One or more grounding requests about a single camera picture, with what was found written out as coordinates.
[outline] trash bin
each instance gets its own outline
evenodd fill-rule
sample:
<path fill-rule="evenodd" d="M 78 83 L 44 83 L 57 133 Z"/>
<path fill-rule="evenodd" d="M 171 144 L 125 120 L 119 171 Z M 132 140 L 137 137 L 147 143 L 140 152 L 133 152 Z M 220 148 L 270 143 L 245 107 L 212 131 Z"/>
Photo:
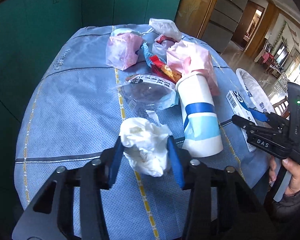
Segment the trash bin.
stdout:
<path fill-rule="evenodd" d="M 250 97 L 257 110 L 260 112 L 275 113 L 269 98 L 260 87 L 258 82 L 242 68 L 238 68 L 235 73 L 237 74 L 240 84 L 245 89 L 247 95 Z"/>

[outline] chair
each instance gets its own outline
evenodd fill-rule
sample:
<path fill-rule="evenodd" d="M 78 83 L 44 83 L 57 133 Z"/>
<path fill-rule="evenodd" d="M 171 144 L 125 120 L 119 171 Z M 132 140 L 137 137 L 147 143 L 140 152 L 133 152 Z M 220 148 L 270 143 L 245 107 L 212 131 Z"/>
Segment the chair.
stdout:
<path fill-rule="evenodd" d="M 273 108 L 278 115 L 282 116 L 283 118 L 287 118 L 290 114 L 288 112 L 288 104 L 289 104 L 288 98 L 287 96 L 285 96 L 285 98 L 282 99 L 280 102 L 275 103 L 273 105 Z"/>

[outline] green cabinet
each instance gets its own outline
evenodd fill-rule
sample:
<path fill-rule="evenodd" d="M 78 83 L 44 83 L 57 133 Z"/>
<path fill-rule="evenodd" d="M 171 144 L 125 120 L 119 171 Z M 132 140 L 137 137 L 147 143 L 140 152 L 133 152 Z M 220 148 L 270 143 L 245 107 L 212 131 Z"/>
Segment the green cabinet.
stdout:
<path fill-rule="evenodd" d="M 180 0 L 149 0 L 144 23 L 148 24 L 150 18 L 174 21 L 179 2 Z"/>
<path fill-rule="evenodd" d="M 82 24 L 107 26 L 113 22 L 114 0 L 82 0 Z"/>
<path fill-rule="evenodd" d="M 113 25 L 143 24 L 148 0 L 115 0 Z"/>
<path fill-rule="evenodd" d="M 24 0 L 0 3 L 0 100 L 20 121 L 38 84 L 27 63 L 30 36 Z"/>
<path fill-rule="evenodd" d="M 0 102 L 0 229 L 11 235 L 16 224 L 18 195 L 13 184 L 20 123 Z"/>
<path fill-rule="evenodd" d="M 32 49 L 29 57 L 36 82 L 63 44 L 82 27 L 82 0 L 25 0 Z"/>

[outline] pink plastic bag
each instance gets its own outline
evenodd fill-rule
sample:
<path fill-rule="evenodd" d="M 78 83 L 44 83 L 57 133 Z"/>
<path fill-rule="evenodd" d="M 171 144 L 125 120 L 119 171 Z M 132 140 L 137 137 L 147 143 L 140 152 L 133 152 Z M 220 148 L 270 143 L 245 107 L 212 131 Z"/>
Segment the pink plastic bag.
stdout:
<path fill-rule="evenodd" d="M 138 60 L 142 38 L 133 33 L 110 36 L 106 46 L 106 64 L 120 70 L 134 65 Z"/>
<path fill-rule="evenodd" d="M 211 95 L 219 95 L 211 55 L 207 49 L 189 41 L 177 42 L 167 50 L 167 65 L 183 77 L 193 71 L 201 72 L 207 79 Z"/>

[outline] television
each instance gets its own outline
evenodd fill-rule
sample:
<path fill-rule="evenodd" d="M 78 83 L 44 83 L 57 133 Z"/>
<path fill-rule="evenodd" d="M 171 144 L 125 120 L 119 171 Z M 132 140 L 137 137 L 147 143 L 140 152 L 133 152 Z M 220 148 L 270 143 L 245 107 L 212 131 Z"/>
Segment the television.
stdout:
<path fill-rule="evenodd" d="M 287 50 L 287 46 L 284 44 L 284 42 L 281 43 L 279 50 L 275 54 L 274 58 L 279 64 L 279 66 L 282 66 L 282 64 L 285 62 L 286 58 L 288 57 L 289 52 Z"/>

